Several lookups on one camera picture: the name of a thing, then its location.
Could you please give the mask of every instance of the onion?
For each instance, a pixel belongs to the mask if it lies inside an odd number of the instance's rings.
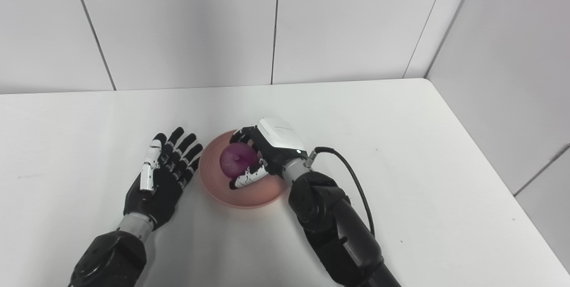
[[[242,175],[248,167],[258,161],[254,149],[245,143],[236,142],[228,145],[220,155],[220,168],[224,175],[234,179]]]

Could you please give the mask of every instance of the black cable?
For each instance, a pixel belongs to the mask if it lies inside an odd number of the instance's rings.
[[[354,184],[358,189],[358,193],[360,193],[360,198],[362,198],[362,203],[364,204],[364,209],[366,210],[366,215],[368,216],[368,225],[370,226],[370,233],[372,234],[372,236],[375,236],[374,221],[372,220],[372,213],[370,212],[368,201],[366,200],[366,196],[364,195],[364,190],[362,190],[362,187],[360,186],[360,181],[358,181],[356,173],[354,173],[354,170],[352,170],[352,167],[350,166],[350,164],[348,164],[348,161],[344,159],[344,157],[340,153],[338,153],[338,151],[330,147],[316,147],[314,151],[315,153],[321,153],[321,152],[332,153],[333,155],[336,155],[336,157],[339,158],[340,161],[342,161],[342,163],[344,163],[345,167],[348,169],[348,172],[350,172],[350,175],[352,176],[352,180],[354,180]]]

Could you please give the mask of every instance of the robotic hand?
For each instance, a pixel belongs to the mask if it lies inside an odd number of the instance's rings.
[[[69,287],[132,287],[147,264],[144,242],[169,222],[183,189],[198,168],[202,145],[191,133],[176,146],[184,130],[167,140],[159,133],[149,145],[141,173],[126,194],[117,229],[93,240],[71,275]]]
[[[252,143],[261,158],[243,175],[232,179],[230,188],[239,189],[267,173],[285,179],[291,187],[289,206],[336,283],[346,287],[400,287],[383,261],[366,198],[344,157],[326,147],[317,147],[308,156],[291,126],[278,119],[265,118],[258,125],[237,130],[230,142],[237,141]],[[362,196],[370,230],[336,182],[311,168],[320,152],[335,154],[349,169]]]

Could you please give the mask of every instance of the pink bowl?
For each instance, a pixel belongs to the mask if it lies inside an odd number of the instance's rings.
[[[222,204],[240,209],[258,208],[275,201],[287,190],[285,181],[277,176],[265,176],[246,187],[231,190],[230,178],[220,167],[220,155],[230,144],[234,131],[228,131],[208,144],[200,158],[200,179],[214,199]]]

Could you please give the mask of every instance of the panel seam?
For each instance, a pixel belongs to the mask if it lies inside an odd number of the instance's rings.
[[[525,188],[529,186],[529,184],[533,183],[533,181],[535,181],[536,178],[539,177],[539,175],[541,175],[546,169],[548,169],[548,167],[550,167],[550,165],[552,165],[554,161],[557,161],[558,158],[562,157],[562,155],[566,151],[568,151],[568,149],[570,149],[570,143],[564,145],[564,147],[560,149],[560,151],[558,151],[558,153],[556,153],[556,155],[554,155],[554,157],[552,157],[552,159],[550,159],[550,161],[548,161],[548,163],[546,163],[546,165],[544,165],[544,167],[542,167],[529,181],[527,181],[527,183],[525,183],[523,187],[521,187],[521,189],[517,190],[517,192],[515,192],[513,196],[517,197]]]
[[[423,32],[424,32],[425,29],[426,29],[426,26],[428,26],[429,18],[430,18],[430,16],[432,15],[432,11],[433,11],[433,8],[436,6],[436,3],[437,3],[437,0],[434,0],[434,1],[433,1],[433,4],[432,4],[432,8],[430,8],[429,13],[427,14],[427,19],[426,19],[425,23],[423,24],[421,33],[419,33],[418,41],[417,41],[417,43],[415,44],[414,51],[412,51],[412,53],[411,53],[410,60],[407,62],[406,70],[403,72],[402,78],[405,78],[405,76],[406,76],[406,74],[407,74],[407,69],[410,67],[411,60],[414,58],[415,50],[418,48],[419,41],[421,41],[421,39],[422,39],[422,35],[423,35]]]
[[[80,1],[81,1],[81,6],[83,6],[83,11],[85,12],[85,16],[87,17],[89,27],[91,27],[91,32],[93,33],[93,37],[95,38],[95,43],[97,44],[97,49],[99,50],[99,55],[101,55],[101,59],[103,61],[103,65],[105,66],[107,76],[109,77],[110,84],[113,87],[113,90],[116,91],[117,87],[114,84],[113,76],[110,74],[109,66],[107,65],[105,55],[103,54],[103,50],[101,48],[101,43],[99,43],[99,38],[97,37],[97,33],[95,32],[95,27],[93,26],[93,21],[91,21],[91,17],[89,16],[89,12],[87,11],[85,0],[80,0]]]
[[[448,29],[445,31],[444,37],[441,39],[440,45],[437,47],[437,51],[433,55],[433,59],[432,59],[431,63],[429,64],[429,66],[427,67],[426,74],[424,74],[423,78],[428,78],[428,74],[429,74],[430,70],[432,69],[433,64],[435,63],[437,56],[440,54],[441,48],[443,47],[444,42],[448,38],[449,32],[451,31],[454,23],[456,22],[457,16],[459,15],[461,9],[463,8],[464,3],[465,3],[465,0],[460,1],[460,5],[457,7],[456,13],[453,15],[452,21],[449,23]]]
[[[273,69],[275,68],[275,45],[277,41],[277,11],[279,9],[279,0],[275,0],[275,23],[273,25],[273,54],[271,56],[271,84],[273,84]]]

